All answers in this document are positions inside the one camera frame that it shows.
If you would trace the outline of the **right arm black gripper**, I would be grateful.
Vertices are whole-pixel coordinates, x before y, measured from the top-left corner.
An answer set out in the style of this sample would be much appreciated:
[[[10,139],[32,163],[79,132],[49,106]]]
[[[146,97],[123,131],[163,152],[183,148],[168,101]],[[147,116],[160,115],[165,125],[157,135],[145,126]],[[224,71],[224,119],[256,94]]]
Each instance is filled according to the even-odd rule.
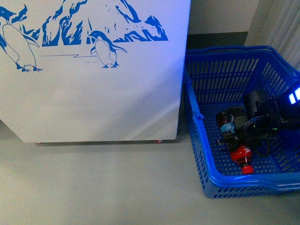
[[[238,129],[238,134],[226,131],[217,140],[218,145],[226,144],[228,150],[237,150],[246,141],[271,138],[282,123],[276,98],[268,91],[252,91],[243,100],[244,107],[231,107],[225,111],[226,118]]]

